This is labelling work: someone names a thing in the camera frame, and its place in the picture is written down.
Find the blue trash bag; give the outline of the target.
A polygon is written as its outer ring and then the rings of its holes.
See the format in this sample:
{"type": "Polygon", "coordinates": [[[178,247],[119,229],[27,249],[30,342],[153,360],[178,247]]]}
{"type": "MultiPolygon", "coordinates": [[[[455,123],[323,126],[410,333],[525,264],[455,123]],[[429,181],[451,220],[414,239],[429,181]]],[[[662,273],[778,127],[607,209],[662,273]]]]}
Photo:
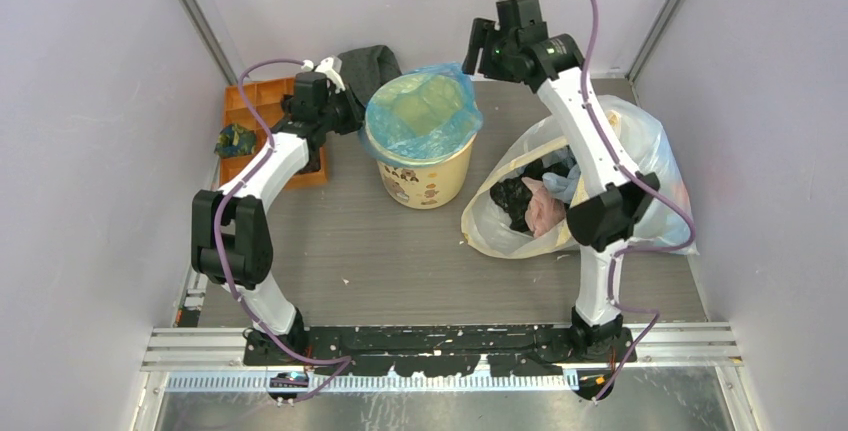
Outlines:
{"type": "Polygon", "coordinates": [[[470,77],[457,62],[430,65],[384,84],[369,101],[361,144],[373,158],[399,167],[448,160],[484,123],[470,77]]]}

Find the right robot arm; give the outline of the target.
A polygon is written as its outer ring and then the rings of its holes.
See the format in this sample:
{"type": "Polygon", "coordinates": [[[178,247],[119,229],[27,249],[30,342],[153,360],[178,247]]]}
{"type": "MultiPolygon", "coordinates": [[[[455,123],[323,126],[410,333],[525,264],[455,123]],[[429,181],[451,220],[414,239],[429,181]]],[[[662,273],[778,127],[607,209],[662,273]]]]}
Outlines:
{"type": "Polygon", "coordinates": [[[569,341],[577,357],[596,361],[622,334],[613,269],[633,244],[660,180],[626,155],[591,88],[587,57],[570,35],[549,35],[539,0],[498,0],[496,10],[494,20],[474,20],[462,70],[527,85],[575,155],[588,197],[566,213],[581,257],[569,341]]]}

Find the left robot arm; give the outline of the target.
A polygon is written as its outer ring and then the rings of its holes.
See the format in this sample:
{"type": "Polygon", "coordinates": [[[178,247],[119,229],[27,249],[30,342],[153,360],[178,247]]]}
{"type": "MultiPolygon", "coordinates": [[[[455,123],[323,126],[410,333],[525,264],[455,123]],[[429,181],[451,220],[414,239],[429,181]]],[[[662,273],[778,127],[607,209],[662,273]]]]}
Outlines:
{"type": "Polygon", "coordinates": [[[360,129],[364,110],[337,71],[305,71],[281,100],[283,117],[265,127],[266,143],[216,191],[192,201],[195,271],[227,289],[250,317],[250,346],[268,347],[284,365],[305,356],[308,334],[299,309],[271,273],[274,249],[267,211],[288,182],[319,155],[330,133],[360,129]]]}

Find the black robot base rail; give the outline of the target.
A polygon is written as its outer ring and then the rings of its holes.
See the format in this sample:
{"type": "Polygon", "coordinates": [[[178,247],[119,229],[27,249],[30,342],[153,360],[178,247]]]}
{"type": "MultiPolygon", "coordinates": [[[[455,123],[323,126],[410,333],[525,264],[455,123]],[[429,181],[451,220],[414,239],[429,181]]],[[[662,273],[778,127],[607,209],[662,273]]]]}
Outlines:
{"type": "Polygon", "coordinates": [[[338,359],[348,357],[344,376],[465,377],[488,368],[494,377],[524,377],[557,375],[566,364],[609,371],[621,359],[635,361],[628,349],[632,340],[625,328],[586,346],[569,327],[550,324],[315,326],[293,348],[320,363],[319,376],[331,375],[340,367],[338,359]]]}

